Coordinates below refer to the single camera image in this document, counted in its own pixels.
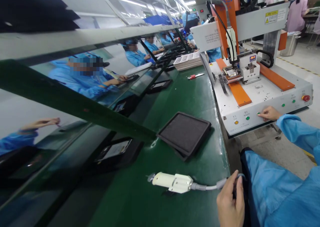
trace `overhead shelf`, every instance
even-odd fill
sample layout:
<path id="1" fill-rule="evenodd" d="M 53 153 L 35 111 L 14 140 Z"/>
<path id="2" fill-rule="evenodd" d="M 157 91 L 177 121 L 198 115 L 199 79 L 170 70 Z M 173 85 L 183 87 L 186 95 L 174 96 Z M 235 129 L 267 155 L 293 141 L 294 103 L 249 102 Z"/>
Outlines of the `overhead shelf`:
<path id="1" fill-rule="evenodd" d="M 180 25 L 78 29 L 51 33 L 0 34 L 0 60 L 31 66 L 112 45 L 117 40 L 180 28 Z"/>

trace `workbench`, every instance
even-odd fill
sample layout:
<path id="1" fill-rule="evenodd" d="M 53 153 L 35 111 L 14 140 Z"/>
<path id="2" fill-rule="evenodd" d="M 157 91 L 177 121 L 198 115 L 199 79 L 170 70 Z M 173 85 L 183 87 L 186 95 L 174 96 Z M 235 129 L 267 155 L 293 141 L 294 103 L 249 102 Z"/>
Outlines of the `workbench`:
<path id="1" fill-rule="evenodd" d="M 205 75 L 187 79 L 199 73 Z M 173 82 L 166 90 L 144 97 L 154 101 L 140 123 L 158 131 L 178 111 L 210 121 L 210 135 L 196 155 L 183 162 L 160 139 L 145 144 L 129 167 L 84 177 L 49 226 L 219 226 L 218 190 L 169 196 L 166 188 L 147 182 L 148 175 L 158 172 L 189 175 L 205 185 L 215 185 L 230 175 L 215 98 L 205 68 L 173 70 L 168 74 Z"/>

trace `machine label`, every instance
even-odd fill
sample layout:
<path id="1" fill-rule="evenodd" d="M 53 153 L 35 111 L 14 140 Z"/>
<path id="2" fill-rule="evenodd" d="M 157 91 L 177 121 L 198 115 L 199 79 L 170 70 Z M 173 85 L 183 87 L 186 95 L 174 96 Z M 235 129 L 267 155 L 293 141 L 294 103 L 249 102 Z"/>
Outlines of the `machine label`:
<path id="1" fill-rule="evenodd" d="M 266 13 L 265 25 L 277 22 L 278 11 L 268 12 Z"/>
<path id="2" fill-rule="evenodd" d="M 278 18 L 277 18 L 277 21 L 282 21 L 286 18 L 286 13 L 287 13 L 287 10 L 285 8 L 283 9 L 280 9 L 279 12 L 278 12 Z"/>

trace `pink clothing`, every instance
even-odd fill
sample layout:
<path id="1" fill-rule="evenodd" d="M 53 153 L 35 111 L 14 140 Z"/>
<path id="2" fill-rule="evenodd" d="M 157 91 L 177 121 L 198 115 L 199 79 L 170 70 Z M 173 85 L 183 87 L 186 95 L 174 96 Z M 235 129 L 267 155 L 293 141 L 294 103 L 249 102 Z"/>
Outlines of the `pink clothing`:
<path id="1" fill-rule="evenodd" d="M 295 0 L 289 9 L 287 27 L 288 32 L 294 31 L 302 31 L 305 27 L 305 21 L 303 20 L 303 16 L 308 9 L 308 0 L 300 0 L 297 4 L 297 0 Z"/>
<path id="2" fill-rule="evenodd" d="M 266 0 L 266 4 L 267 5 L 273 4 L 273 0 Z"/>

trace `stack of trays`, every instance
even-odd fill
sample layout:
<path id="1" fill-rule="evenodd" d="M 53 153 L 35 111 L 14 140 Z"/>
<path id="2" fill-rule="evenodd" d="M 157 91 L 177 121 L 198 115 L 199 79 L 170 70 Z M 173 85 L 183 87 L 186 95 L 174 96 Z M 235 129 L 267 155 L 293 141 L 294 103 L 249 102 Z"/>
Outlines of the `stack of trays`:
<path id="1" fill-rule="evenodd" d="M 178 71 L 183 71 L 193 67 L 201 66 L 202 62 L 199 52 L 193 52 L 177 57 L 173 65 Z"/>

